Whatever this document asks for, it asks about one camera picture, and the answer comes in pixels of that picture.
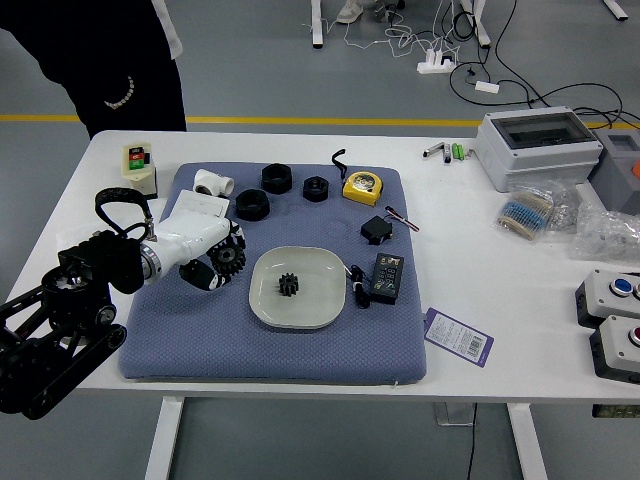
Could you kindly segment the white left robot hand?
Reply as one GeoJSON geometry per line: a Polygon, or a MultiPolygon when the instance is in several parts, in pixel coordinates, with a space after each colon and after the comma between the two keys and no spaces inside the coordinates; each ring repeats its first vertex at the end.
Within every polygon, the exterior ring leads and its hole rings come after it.
{"type": "Polygon", "coordinates": [[[224,217],[180,210],[160,222],[155,234],[154,240],[141,244],[147,285],[177,267],[184,281],[212,291],[228,283],[246,264],[243,230],[224,217]]]}

